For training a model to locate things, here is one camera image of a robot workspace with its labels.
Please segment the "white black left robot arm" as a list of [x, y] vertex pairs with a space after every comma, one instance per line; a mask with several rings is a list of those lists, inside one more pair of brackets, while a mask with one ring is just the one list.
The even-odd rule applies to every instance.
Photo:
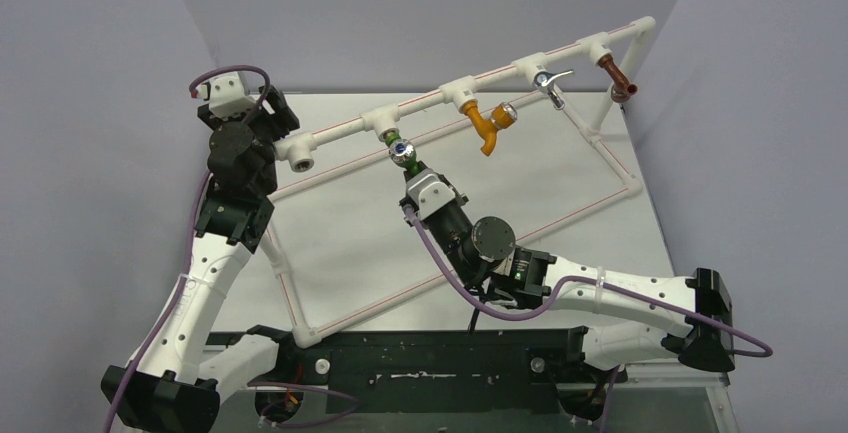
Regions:
[[191, 209], [187, 252], [176, 285], [151, 332], [124, 367], [110, 366], [101, 390], [110, 402], [103, 427], [120, 419], [147, 432], [208, 432], [221, 405], [263, 374], [283, 382], [296, 355], [282, 336], [248, 331], [204, 359], [215, 320], [236, 277], [271, 220], [277, 188], [274, 144], [298, 129], [282, 93], [264, 87], [252, 111], [226, 116], [212, 104], [198, 115], [212, 130], [209, 170]]

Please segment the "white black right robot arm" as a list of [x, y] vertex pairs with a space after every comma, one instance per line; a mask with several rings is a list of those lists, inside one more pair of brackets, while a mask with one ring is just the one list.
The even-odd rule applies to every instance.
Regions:
[[467, 202], [445, 176], [423, 167], [404, 175], [399, 205], [453, 289], [478, 311], [521, 322], [549, 311], [618, 319], [589, 327], [562, 353], [565, 372], [586, 380], [598, 370], [675, 358], [701, 371], [735, 369], [732, 300], [719, 272], [648, 277], [592, 267], [521, 247], [511, 226], [486, 216], [471, 221]]

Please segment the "white PVC pipe frame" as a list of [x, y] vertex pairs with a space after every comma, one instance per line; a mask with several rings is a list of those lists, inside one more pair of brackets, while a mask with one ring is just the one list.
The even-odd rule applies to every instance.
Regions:
[[[618, 177], [621, 187], [614, 193], [603, 197], [569, 215], [557, 219], [553, 223], [523, 236], [520, 240], [534, 242], [560, 230], [572, 223], [582, 220], [596, 212], [632, 198], [643, 190], [642, 182], [631, 173], [606, 145], [601, 138], [601, 126], [613, 106], [614, 102], [626, 101], [634, 96], [635, 87], [632, 77], [636, 62], [640, 58], [643, 49], [649, 41], [650, 36], [656, 28], [656, 20], [645, 16], [631, 21], [625, 26], [610, 31], [602, 31], [581, 38], [571, 44], [558, 47], [547, 52], [537, 52], [519, 58], [507, 66], [480, 73], [465, 76], [432, 90], [415, 98], [400, 102], [389, 103], [373, 108], [359, 116], [346, 120], [334, 126], [326, 127], [317, 132], [306, 132], [294, 135], [289, 139], [275, 142], [276, 159], [287, 162], [294, 172], [304, 172], [314, 165], [313, 152], [319, 147], [339, 141], [360, 132], [374, 132], [381, 143], [386, 140], [398, 139], [400, 137], [400, 121], [412, 114], [423, 112], [425, 109], [442, 104], [453, 105], [464, 119], [457, 120], [444, 127], [415, 137], [410, 141], [414, 145], [426, 144], [430, 141], [446, 137], [449, 134], [473, 127], [481, 138], [483, 144], [481, 151], [489, 156], [493, 153], [497, 143], [498, 133], [514, 124], [516, 115], [511, 115], [506, 106], [496, 106], [494, 113], [486, 113], [480, 109], [477, 93], [484, 87], [511, 79], [523, 78], [533, 87], [532, 92], [524, 93], [509, 102], [513, 108], [530, 105], [541, 100], [550, 101], [555, 109], [562, 111], [573, 126], [577, 129], [582, 140], [587, 143], [607, 164], [611, 171]], [[630, 44], [620, 62], [616, 62], [612, 55], [610, 45], [618, 41], [631, 40]], [[597, 107], [597, 116], [590, 122], [584, 120], [576, 107], [570, 105], [562, 96], [562, 91], [555, 86], [555, 81], [566, 76], [563, 72], [553, 74], [548, 71], [552, 63], [573, 57], [585, 56], [590, 64], [598, 66], [611, 78], [607, 95], [600, 101]], [[341, 178], [346, 174], [356, 172], [366, 166], [380, 161], [375, 152], [341, 166], [315, 174], [280, 188], [270, 198], [272, 202], [281, 201], [296, 193], [306, 191], [309, 188]], [[313, 328], [309, 326], [305, 318], [294, 284], [293, 273], [286, 270], [287, 258], [282, 253], [281, 247], [271, 245], [270, 251], [276, 255], [273, 260], [275, 274], [279, 277], [282, 292], [287, 302], [289, 319], [292, 323], [292, 335], [295, 343], [301, 348], [317, 345], [321, 340], [332, 334], [340, 333], [350, 327], [358, 326], [372, 320], [391, 309], [410, 302], [446, 283], [442, 274], [427, 280], [422, 280], [393, 295], [385, 297], [377, 302], [366, 305], [352, 313], [343, 315], [324, 326]]]

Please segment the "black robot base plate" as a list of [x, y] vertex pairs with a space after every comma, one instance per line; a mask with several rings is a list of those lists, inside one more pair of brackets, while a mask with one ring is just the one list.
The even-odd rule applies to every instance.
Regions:
[[553, 414], [559, 384], [589, 387], [584, 327], [571, 329], [342, 332], [308, 348], [288, 331], [254, 326], [280, 345], [262, 381], [327, 387], [325, 413]]

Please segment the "green water faucet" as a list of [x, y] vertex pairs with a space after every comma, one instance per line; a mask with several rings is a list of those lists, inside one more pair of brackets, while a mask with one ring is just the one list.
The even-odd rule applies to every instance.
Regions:
[[417, 150], [410, 140], [402, 138], [397, 130], [389, 130], [383, 135], [383, 141], [394, 164], [412, 176], [420, 173]]

